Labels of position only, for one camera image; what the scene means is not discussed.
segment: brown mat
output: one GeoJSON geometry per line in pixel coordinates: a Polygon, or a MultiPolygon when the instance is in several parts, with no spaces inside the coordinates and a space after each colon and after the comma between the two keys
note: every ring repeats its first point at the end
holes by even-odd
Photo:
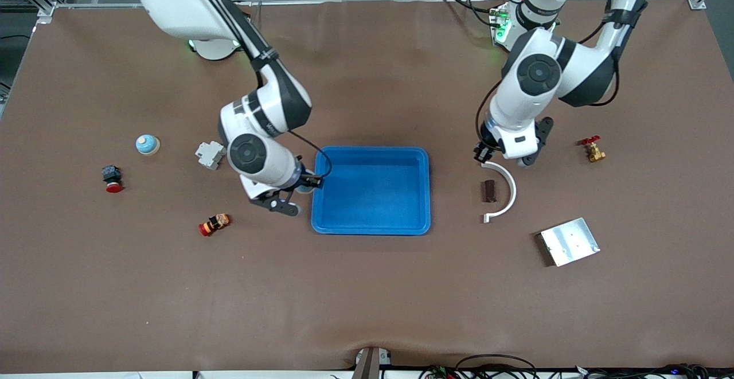
{"type": "MultiPolygon", "coordinates": [[[[580,39],[602,6],[569,2],[559,32],[580,39]]],[[[734,87],[685,0],[650,2],[614,105],[550,105],[548,147],[532,169],[503,162],[519,196],[490,225],[472,122],[505,54],[470,11],[267,6],[259,24],[314,101],[300,133],[428,151],[430,232],[322,236],[309,197],[297,218],[251,206],[226,161],[194,156],[254,88],[246,58],[206,62],[143,10],[58,10],[0,123],[1,371],[333,369],[367,345],[396,364],[734,364],[734,87]],[[608,159],[590,165],[575,142],[595,134],[608,159]],[[200,236],[220,212],[233,225],[200,236]],[[601,253],[546,267],[530,235],[577,217],[601,253]]]]}

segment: electronic cable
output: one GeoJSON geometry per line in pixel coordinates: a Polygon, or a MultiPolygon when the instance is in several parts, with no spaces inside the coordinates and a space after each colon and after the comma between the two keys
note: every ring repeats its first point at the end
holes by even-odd
{"type": "Polygon", "coordinates": [[[522,5],[522,1],[515,1],[515,0],[503,0],[509,3],[514,3],[515,5],[522,5]]]}
{"type": "Polygon", "coordinates": [[[619,62],[617,62],[616,58],[612,58],[614,63],[614,92],[611,94],[611,97],[609,97],[608,100],[605,100],[604,102],[597,102],[595,104],[589,104],[590,107],[604,107],[604,105],[609,104],[614,99],[616,99],[616,94],[619,92],[619,62]]]}
{"type": "Polygon", "coordinates": [[[601,30],[601,29],[602,29],[603,27],[604,27],[604,23],[602,22],[602,23],[600,23],[600,24],[599,24],[599,26],[597,26],[597,27],[596,27],[596,29],[594,29],[594,31],[593,31],[592,33],[590,33],[590,34],[589,34],[589,35],[588,35],[587,37],[585,37],[584,39],[580,40],[580,41],[579,41],[579,44],[582,44],[582,45],[584,45],[584,44],[585,44],[585,43],[586,43],[586,42],[587,42],[588,40],[592,39],[592,38],[594,37],[594,35],[598,34],[598,33],[599,33],[599,31],[600,31],[600,30],[601,30]]]}
{"type": "Polygon", "coordinates": [[[18,35],[8,35],[7,37],[0,37],[0,40],[6,40],[6,39],[10,39],[10,38],[25,38],[25,39],[31,39],[31,37],[29,37],[28,35],[21,35],[21,34],[18,34],[18,35]]]}
{"type": "Polygon", "coordinates": [[[326,159],[326,162],[329,165],[329,167],[327,168],[326,173],[321,175],[321,178],[326,178],[329,174],[331,174],[331,171],[333,170],[334,165],[331,162],[331,159],[329,158],[329,156],[325,152],[323,152],[323,149],[321,149],[319,146],[317,146],[316,144],[312,143],[308,139],[304,138],[300,134],[296,133],[295,131],[288,131],[288,132],[291,133],[296,138],[300,139],[301,141],[304,141],[306,144],[309,144],[309,146],[314,147],[326,159]]]}
{"type": "Polygon", "coordinates": [[[482,138],[482,133],[480,133],[479,131],[479,116],[482,114],[482,109],[485,107],[485,104],[487,104],[487,100],[490,99],[490,96],[492,95],[493,92],[495,92],[497,87],[500,86],[501,82],[502,82],[502,79],[497,81],[497,84],[495,84],[495,86],[493,86],[492,89],[490,89],[490,92],[487,92],[487,95],[485,95],[485,99],[482,100],[482,104],[480,104],[479,108],[477,108],[477,115],[475,115],[474,117],[474,128],[475,128],[475,132],[477,133],[477,138],[479,138],[479,142],[482,142],[482,144],[484,144],[487,147],[490,147],[491,149],[495,151],[502,151],[502,150],[498,149],[498,147],[487,144],[487,142],[485,142],[485,139],[482,138]]]}
{"type": "MultiPolygon", "coordinates": [[[[207,1],[209,1],[209,3],[214,8],[214,10],[217,11],[218,15],[225,22],[225,24],[227,25],[228,29],[230,29],[230,31],[232,32],[232,34],[234,35],[234,37],[236,37],[237,42],[239,42],[239,44],[242,46],[242,49],[244,50],[244,53],[246,53],[247,54],[247,57],[249,58],[249,60],[252,61],[254,58],[252,57],[252,54],[247,49],[246,44],[245,44],[244,39],[242,38],[241,34],[239,33],[239,31],[237,31],[236,24],[233,23],[233,21],[231,21],[230,17],[227,15],[226,11],[223,11],[222,10],[222,6],[221,5],[218,5],[218,3],[215,0],[207,0],[207,1]]],[[[264,85],[264,82],[263,82],[263,79],[262,79],[262,75],[260,74],[260,71],[255,71],[255,75],[257,76],[257,88],[260,88],[260,87],[262,87],[264,85]]],[[[322,175],[322,178],[324,178],[327,175],[329,175],[331,173],[332,169],[333,169],[333,163],[331,162],[331,159],[329,158],[329,156],[327,156],[327,154],[325,152],[323,152],[323,150],[320,149],[319,146],[317,146],[316,144],[312,143],[308,139],[304,138],[303,136],[301,136],[301,135],[299,135],[299,134],[297,134],[297,133],[295,133],[293,131],[289,131],[289,132],[291,134],[293,134],[293,136],[296,136],[297,138],[301,139],[301,141],[304,141],[306,144],[309,144],[309,146],[314,147],[324,157],[326,157],[327,163],[329,164],[329,168],[327,170],[327,173],[325,173],[324,175],[322,175]]]]}
{"type": "Polygon", "coordinates": [[[471,8],[471,11],[474,13],[474,16],[476,16],[477,19],[479,19],[480,22],[482,22],[483,24],[487,25],[490,28],[499,28],[500,27],[499,24],[494,24],[494,23],[490,22],[489,20],[485,21],[484,19],[482,19],[482,17],[479,16],[479,13],[477,13],[477,8],[474,7],[474,3],[471,3],[471,0],[466,0],[466,1],[467,1],[467,3],[469,3],[469,8],[471,8]]]}
{"type": "MultiPolygon", "coordinates": [[[[472,7],[471,7],[471,6],[469,6],[469,4],[468,4],[468,3],[466,3],[466,2],[464,2],[464,1],[462,1],[462,0],[452,0],[452,1],[455,1],[455,2],[456,2],[456,3],[458,3],[459,5],[461,5],[461,6],[464,6],[464,8],[467,8],[467,9],[472,9],[472,7]]],[[[476,8],[476,7],[475,7],[474,9],[475,9],[475,10],[477,10],[477,11],[480,11],[480,13],[490,13],[490,10],[485,10],[485,9],[483,9],[483,8],[476,8]]]]}
{"type": "MultiPolygon", "coordinates": [[[[228,29],[232,32],[232,35],[235,37],[235,40],[239,42],[239,44],[242,46],[242,50],[244,53],[246,53],[247,58],[249,58],[250,61],[254,60],[254,57],[252,57],[252,54],[249,52],[249,49],[246,47],[246,43],[244,42],[243,37],[239,33],[239,31],[236,29],[236,23],[234,23],[233,18],[228,15],[227,11],[224,10],[224,7],[217,3],[215,0],[207,0],[209,1],[210,5],[212,5],[212,8],[217,12],[217,14],[222,18],[225,25],[228,27],[228,29]]],[[[255,76],[257,77],[257,88],[262,88],[262,86],[265,85],[263,81],[263,76],[260,74],[260,71],[255,71],[255,76]]]]}
{"type": "Polygon", "coordinates": [[[470,361],[470,360],[478,359],[478,358],[505,358],[505,359],[512,359],[512,360],[516,360],[516,361],[521,361],[522,363],[530,366],[530,373],[533,375],[534,379],[538,379],[538,369],[535,368],[535,365],[534,364],[530,363],[529,361],[527,361],[527,360],[525,360],[523,358],[519,358],[519,357],[513,356],[513,355],[504,355],[504,354],[501,354],[501,353],[486,353],[486,354],[482,354],[482,355],[467,356],[466,358],[458,361],[456,363],[456,366],[454,366],[454,369],[459,369],[459,366],[461,366],[461,364],[464,363],[464,362],[466,362],[466,361],[470,361]]]}

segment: silver metal sheet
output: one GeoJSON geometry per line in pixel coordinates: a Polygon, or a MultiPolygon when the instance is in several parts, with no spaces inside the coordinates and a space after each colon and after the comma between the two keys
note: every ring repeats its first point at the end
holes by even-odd
{"type": "Polygon", "coordinates": [[[540,232],[545,248],[556,266],[563,266],[599,252],[584,218],[565,222],[540,232]]]}

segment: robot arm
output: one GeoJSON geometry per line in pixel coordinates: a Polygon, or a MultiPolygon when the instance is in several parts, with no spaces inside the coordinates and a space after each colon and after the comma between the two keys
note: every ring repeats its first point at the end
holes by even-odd
{"type": "Polygon", "coordinates": [[[535,118],[554,96],[573,107],[603,97],[645,6],[646,0],[610,0],[594,48],[551,34],[542,25],[517,37],[480,127],[475,159],[486,162],[501,151],[506,159],[519,159],[522,167],[535,162],[553,126],[550,118],[539,123],[535,118]]]}
{"type": "Polygon", "coordinates": [[[566,0],[520,0],[508,1],[496,10],[492,21],[498,28],[493,30],[496,44],[512,50],[519,36],[535,28],[553,31],[566,0]]]}
{"type": "Polygon", "coordinates": [[[311,101],[304,87],[232,1],[140,1],[155,24],[173,37],[227,40],[244,48],[259,87],[222,108],[218,132],[250,201],[271,211],[298,214],[299,207],[290,202],[292,191],[320,186],[322,177],[307,171],[300,157],[274,138],[309,119],[311,101]],[[281,190],[288,193],[285,199],[279,196],[281,190]]]}

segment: blue plastic tray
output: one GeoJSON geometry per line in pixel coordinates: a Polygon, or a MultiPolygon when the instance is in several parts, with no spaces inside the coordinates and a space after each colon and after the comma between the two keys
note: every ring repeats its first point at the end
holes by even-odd
{"type": "MultiPolygon", "coordinates": [[[[428,154],[418,147],[324,147],[333,162],[314,192],[311,225],[325,235],[422,235],[431,227],[428,154]]],[[[324,174],[326,157],[317,155],[324,174]]]]}

